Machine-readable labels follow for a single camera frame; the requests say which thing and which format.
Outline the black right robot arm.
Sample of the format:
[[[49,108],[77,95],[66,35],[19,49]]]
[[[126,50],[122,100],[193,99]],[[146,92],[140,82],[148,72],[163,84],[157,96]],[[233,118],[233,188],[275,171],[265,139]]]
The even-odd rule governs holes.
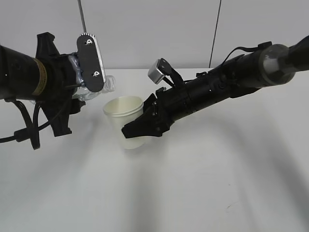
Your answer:
[[[156,84],[165,81],[170,88],[151,94],[143,103],[142,114],[122,127],[123,135],[160,137],[179,119],[229,98],[287,84],[297,72],[309,68],[308,38],[290,47],[265,42],[240,50],[242,55],[227,56],[219,66],[198,72],[191,80],[183,80],[164,58],[158,59],[148,77]]]

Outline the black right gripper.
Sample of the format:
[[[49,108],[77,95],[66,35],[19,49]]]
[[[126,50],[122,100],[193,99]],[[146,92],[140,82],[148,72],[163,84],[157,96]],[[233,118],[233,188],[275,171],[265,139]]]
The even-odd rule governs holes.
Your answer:
[[[152,93],[143,103],[143,114],[125,124],[121,131],[125,138],[161,137],[171,125],[193,113],[192,101],[184,87],[163,87]]]

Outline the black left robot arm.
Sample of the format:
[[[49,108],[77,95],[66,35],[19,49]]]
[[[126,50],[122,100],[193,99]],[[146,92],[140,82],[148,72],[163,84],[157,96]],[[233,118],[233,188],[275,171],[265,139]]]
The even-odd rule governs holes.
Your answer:
[[[0,98],[38,102],[54,136],[71,134],[69,117],[76,105],[72,96],[76,73],[68,54],[60,54],[54,35],[37,35],[36,56],[0,47]]]

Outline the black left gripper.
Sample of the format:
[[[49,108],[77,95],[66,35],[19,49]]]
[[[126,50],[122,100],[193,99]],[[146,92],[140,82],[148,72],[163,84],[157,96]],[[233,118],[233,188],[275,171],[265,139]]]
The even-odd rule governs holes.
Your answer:
[[[60,54],[54,44],[55,36],[49,32],[37,35],[35,61],[40,68],[40,78],[35,89],[35,101],[45,102],[42,110],[55,137],[72,134],[69,128],[70,115],[77,114],[86,102],[71,99],[81,84],[76,79],[76,69],[71,54]]]

